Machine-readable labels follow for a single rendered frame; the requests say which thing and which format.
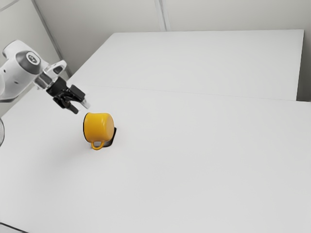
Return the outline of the yellow mug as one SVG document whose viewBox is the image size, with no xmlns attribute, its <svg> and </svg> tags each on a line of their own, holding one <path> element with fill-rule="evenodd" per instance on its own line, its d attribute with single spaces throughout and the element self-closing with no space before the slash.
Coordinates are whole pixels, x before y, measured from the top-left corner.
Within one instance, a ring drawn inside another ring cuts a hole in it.
<svg viewBox="0 0 311 233">
<path fill-rule="evenodd" d="M 93 150 L 100 150 L 113 138 L 115 124 L 109 113 L 88 112 L 83 120 L 83 134 Z"/>
</svg>

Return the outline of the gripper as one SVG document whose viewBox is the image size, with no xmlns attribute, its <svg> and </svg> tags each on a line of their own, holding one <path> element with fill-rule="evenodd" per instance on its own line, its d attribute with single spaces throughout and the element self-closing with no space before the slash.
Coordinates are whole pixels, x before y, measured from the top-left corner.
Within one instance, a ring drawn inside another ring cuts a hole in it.
<svg viewBox="0 0 311 233">
<path fill-rule="evenodd" d="M 74 107 L 69 100 L 66 100 L 65 98 L 73 98 L 76 102 L 79 102 L 86 109 L 90 108 L 90 103 L 86 100 L 86 94 L 75 85 L 71 85 L 71 87 L 68 87 L 67 82 L 61 77 L 58 77 L 56 81 L 46 90 L 46 92 L 50 96 L 52 96 L 52 99 L 62 109 L 70 110 L 74 114 L 78 114 L 79 110 Z"/>
</svg>

